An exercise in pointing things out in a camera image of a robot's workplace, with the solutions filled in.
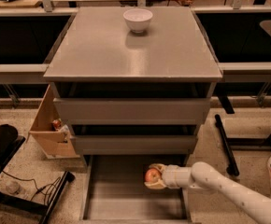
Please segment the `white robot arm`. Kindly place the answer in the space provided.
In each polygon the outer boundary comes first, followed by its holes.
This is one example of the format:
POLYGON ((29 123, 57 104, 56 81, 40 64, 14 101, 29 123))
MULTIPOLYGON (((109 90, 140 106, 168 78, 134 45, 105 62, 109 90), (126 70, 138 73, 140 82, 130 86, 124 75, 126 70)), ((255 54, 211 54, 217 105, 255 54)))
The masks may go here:
POLYGON ((270 198, 236 183, 202 161, 192 167, 153 163, 145 173, 144 184, 149 189, 217 191, 258 224, 271 224, 270 198))

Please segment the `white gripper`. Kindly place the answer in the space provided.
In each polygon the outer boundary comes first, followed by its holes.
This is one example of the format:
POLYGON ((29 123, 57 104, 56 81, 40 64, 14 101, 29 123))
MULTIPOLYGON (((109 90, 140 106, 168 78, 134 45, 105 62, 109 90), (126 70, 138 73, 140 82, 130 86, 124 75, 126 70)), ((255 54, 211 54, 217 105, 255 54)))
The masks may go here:
POLYGON ((179 166, 177 165, 167 165, 161 163, 153 163, 149 166, 150 169, 155 169, 162 173, 162 180, 156 182, 145 182, 144 185, 148 189, 180 189, 178 184, 177 174, 179 171, 179 166))

